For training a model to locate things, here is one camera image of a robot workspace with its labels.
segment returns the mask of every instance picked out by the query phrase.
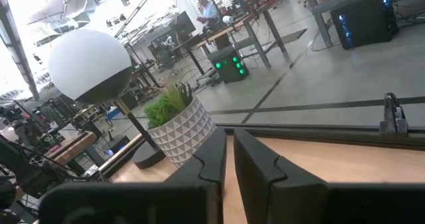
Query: computer tower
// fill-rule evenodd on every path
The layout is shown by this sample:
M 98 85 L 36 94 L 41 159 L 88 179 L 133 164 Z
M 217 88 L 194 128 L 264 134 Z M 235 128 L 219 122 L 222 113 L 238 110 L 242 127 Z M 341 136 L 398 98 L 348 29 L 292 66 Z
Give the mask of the computer tower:
M 208 55 L 208 59 L 224 83 L 244 80 L 250 74 L 233 47 L 226 47 L 211 53 Z
M 398 31 L 392 0 L 344 0 L 331 16 L 346 50 L 391 41 Z

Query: white globe lamp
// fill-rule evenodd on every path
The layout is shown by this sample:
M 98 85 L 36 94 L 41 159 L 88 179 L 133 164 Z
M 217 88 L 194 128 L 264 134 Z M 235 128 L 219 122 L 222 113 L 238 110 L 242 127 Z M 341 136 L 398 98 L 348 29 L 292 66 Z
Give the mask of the white globe lamp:
M 67 97 L 88 104 L 114 100 L 150 145 L 141 145 L 139 157 L 148 168 L 162 160 L 165 154 L 137 121 L 120 94 L 131 78 L 131 61 L 124 46 L 109 34 L 79 29 L 65 34 L 53 47 L 48 71 L 54 85 Z

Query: man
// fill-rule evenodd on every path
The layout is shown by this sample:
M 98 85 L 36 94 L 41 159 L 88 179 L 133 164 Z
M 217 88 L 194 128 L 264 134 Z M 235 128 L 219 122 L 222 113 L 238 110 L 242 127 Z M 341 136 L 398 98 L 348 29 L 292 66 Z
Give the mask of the man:
M 220 20 L 220 15 L 214 6 L 212 1 L 198 0 L 199 4 L 204 7 L 204 12 L 201 17 L 197 18 L 197 21 L 202 24 L 208 25 L 209 23 L 217 23 Z

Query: black floor line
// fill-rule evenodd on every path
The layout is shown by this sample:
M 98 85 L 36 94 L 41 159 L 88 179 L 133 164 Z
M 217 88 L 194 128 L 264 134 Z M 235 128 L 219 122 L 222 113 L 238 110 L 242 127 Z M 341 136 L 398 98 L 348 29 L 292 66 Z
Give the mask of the black floor line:
M 277 81 L 273 84 L 273 86 L 267 91 L 267 93 L 261 98 L 261 100 L 255 105 L 255 107 L 249 112 L 249 114 L 243 119 L 242 123 L 245 124 L 251 116 L 257 111 L 257 109 L 263 104 L 264 101 L 272 94 L 274 89 L 279 85 L 279 83 L 285 78 L 285 76 L 289 73 L 292 67 L 300 60 L 300 58 L 304 55 L 304 51 L 300 52 L 298 56 L 292 61 L 291 65 L 285 70 L 285 72 L 277 79 Z
M 411 98 L 399 98 L 400 104 L 425 104 L 425 96 L 411 97 Z M 241 113 L 259 113 L 259 112 L 279 112 L 279 111 L 295 111 L 295 110 L 319 110 L 328 108 L 357 108 L 357 107 L 373 107 L 383 106 L 384 99 L 381 100 L 364 100 L 364 101 L 352 101 L 352 102 L 334 102 L 327 104 L 307 104 L 297 106 L 282 106 L 272 108 L 257 108 L 255 109 L 240 109 L 240 110 L 218 110 L 209 112 L 210 115 L 219 114 L 241 114 Z

